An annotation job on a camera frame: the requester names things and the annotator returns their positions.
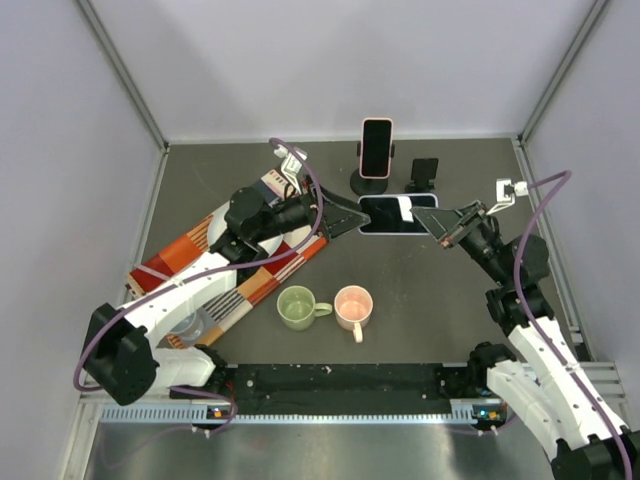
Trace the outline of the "black round-base phone stand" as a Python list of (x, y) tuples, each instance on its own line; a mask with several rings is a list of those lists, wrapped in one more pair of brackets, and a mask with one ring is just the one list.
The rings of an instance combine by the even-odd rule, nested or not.
[[(361, 157), (361, 141), (357, 142), (356, 153), (358, 159)], [(390, 157), (389, 157), (389, 172), (391, 172), (391, 160), (395, 156), (395, 143), (392, 142), (390, 146)], [(385, 193), (388, 188), (388, 178), (373, 178), (368, 179), (364, 178), (360, 175), (360, 165), (351, 173), (350, 176), (350, 188), (354, 192), (354, 194), (358, 196), (364, 195), (381, 195)]]

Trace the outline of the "black folding phone stand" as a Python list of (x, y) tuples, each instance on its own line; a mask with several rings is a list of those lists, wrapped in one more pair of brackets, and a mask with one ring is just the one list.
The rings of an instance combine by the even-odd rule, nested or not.
[(410, 181), (405, 185), (406, 193), (429, 193), (435, 188), (439, 166), (438, 158), (416, 158), (412, 162)]

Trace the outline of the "pink case smartphone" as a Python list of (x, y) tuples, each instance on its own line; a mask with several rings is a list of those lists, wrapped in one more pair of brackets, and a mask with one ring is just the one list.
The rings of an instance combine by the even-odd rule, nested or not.
[(391, 170), (393, 121), (365, 118), (360, 143), (360, 175), (366, 179), (386, 179)]

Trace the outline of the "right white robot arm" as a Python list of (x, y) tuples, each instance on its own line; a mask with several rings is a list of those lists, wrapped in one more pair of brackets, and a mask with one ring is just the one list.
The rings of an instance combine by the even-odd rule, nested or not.
[(414, 220), (444, 249), (461, 247), (494, 281), (490, 316), (507, 345), (485, 342), (470, 354), (466, 380), (495, 394), (534, 435), (557, 479), (636, 479), (639, 434), (608, 406), (577, 361), (539, 282), (549, 275), (546, 242), (509, 243), (479, 201), (459, 209), (414, 207)]

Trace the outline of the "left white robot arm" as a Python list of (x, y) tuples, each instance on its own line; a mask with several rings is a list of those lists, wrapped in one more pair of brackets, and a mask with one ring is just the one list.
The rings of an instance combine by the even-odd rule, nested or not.
[(105, 303), (91, 315), (78, 368), (121, 406), (151, 390), (195, 387), (216, 396), (227, 374), (205, 346), (160, 347), (161, 340), (208, 301), (234, 290), (259, 268), (294, 255), (285, 235), (306, 230), (334, 239), (365, 226), (357, 203), (323, 188), (268, 199), (263, 188), (237, 190), (213, 217), (209, 245), (151, 292), (120, 307)]

